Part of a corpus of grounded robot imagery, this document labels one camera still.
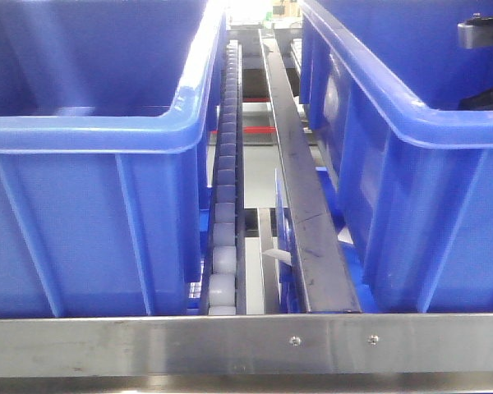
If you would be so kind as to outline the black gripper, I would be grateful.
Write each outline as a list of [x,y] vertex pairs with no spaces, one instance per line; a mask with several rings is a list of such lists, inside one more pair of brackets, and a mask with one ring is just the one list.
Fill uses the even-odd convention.
[[493,16],[475,14],[457,24],[458,41],[462,48],[473,49],[493,46]]

